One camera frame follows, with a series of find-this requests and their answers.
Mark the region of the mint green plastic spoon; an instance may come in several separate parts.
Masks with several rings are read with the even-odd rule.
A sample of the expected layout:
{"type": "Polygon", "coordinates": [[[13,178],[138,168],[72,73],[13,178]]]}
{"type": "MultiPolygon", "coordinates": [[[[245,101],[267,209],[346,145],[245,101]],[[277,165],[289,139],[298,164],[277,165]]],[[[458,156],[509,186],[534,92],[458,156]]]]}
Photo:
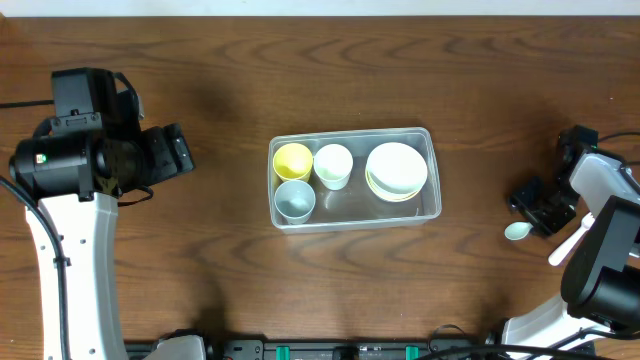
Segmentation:
{"type": "Polygon", "coordinates": [[[530,222],[514,222],[505,228],[504,236],[509,241],[519,241],[526,238],[532,229],[530,222]]]}

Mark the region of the white plastic fork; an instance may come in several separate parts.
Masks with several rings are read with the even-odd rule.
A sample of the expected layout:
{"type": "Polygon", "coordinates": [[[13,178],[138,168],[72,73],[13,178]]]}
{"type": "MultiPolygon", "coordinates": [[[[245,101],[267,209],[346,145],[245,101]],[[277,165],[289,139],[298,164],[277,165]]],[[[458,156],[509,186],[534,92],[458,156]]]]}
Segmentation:
{"type": "Polygon", "coordinates": [[[551,266],[558,266],[568,256],[580,239],[590,230],[594,222],[594,215],[591,212],[587,213],[582,218],[580,227],[548,256],[548,263],[551,266]]]}

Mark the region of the yellow plastic cup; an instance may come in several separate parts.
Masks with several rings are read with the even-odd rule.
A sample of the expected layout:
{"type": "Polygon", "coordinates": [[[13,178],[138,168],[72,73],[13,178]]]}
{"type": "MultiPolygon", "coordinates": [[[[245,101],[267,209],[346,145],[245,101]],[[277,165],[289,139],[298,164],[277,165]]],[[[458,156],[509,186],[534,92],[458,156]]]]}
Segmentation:
{"type": "Polygon", "coordinates": [[[308,182],[313,169],[314,157],[308,147],[300,143],[289,143],[274,154],[272,167],[283,181],[308,182]]]}

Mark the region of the grey plastic cup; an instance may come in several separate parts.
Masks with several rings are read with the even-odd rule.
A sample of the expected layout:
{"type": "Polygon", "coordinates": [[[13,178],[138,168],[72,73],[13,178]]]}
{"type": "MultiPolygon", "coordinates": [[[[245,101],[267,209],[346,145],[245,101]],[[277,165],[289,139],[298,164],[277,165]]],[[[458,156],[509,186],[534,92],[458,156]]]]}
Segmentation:
{"type": "Polygon", "coordinates": [[[307,182],[291,180],[276,189],[274,202],[276,210],[289,225],[300,225],[311,217],[316,195],[307,182]]]}

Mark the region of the white plastic bowl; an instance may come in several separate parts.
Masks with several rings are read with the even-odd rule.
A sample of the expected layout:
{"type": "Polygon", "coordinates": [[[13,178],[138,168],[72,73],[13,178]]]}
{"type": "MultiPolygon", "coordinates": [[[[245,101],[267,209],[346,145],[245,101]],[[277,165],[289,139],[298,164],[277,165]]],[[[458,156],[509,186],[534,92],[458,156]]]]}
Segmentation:
{"type": "Polygon", "coordinates": [[[380,192],[391,197],[405,197],[420,191],[429,173],[424,157],[413,147],[399,142],[387,142],[372,150],[365,170],[380,192]]]}

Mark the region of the yellow plastic bowl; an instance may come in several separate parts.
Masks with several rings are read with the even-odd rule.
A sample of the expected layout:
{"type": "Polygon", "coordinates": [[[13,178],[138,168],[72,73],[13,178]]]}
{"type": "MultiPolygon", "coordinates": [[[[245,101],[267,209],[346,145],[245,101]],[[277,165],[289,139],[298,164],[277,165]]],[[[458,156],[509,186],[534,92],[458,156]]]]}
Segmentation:
{"type": "Polygon", "coordinates": [[[414,198],[419,191],[414,191],[408,194],[393,194],[385,192],[382,188],[380,188],[375,181],[372,179],[368,170],[365,171],[366,182],[369,186],[369,189],[381,200],[393,203],[404,202],[414,198]]]}

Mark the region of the white plastic cup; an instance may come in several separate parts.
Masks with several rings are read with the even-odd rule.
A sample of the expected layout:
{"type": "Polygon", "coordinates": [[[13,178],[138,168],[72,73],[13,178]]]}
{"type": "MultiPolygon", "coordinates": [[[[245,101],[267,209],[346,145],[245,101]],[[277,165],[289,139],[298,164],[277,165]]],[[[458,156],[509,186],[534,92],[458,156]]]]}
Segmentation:
{"type": "Polygon", "coordinates": [[[353,165],[353,156],[345,146],[329,144],[315,154],[313,169],[327,189],[337,191],[347,185],[353,165]]]}

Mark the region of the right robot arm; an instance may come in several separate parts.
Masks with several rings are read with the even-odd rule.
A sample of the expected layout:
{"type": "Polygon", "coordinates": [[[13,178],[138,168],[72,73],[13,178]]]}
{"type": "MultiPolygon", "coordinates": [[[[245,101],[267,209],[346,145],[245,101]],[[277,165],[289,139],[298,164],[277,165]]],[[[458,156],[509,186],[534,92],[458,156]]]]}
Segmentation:
{"type": "Polygon", "coordinates": [[[597,131],[576,125],[556,143],[553,179],[531,178],[508,198],[532,232],[556,234],[579,201],[594,217],[567,263],[559,295],[508,319],[497,344],[502,359],[561,359],[598,338],[639,337],[639,184],[626,160],[599,146],[597,131]]]}

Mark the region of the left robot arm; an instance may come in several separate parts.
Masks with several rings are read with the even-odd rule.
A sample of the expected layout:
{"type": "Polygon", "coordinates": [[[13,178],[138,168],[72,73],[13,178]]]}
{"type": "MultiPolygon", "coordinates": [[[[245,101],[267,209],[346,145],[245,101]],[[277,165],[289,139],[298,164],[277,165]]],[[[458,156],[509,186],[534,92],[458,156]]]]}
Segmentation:
{"type": "Polygon", "coordinates": [[[20,141],[1,184],[25,206],[36,247],[47,359],[126,359],[114,269],[122,196],[191,172],[179,124],[142,129],[121,72],[51,75],[55,114],[20,141]]]}

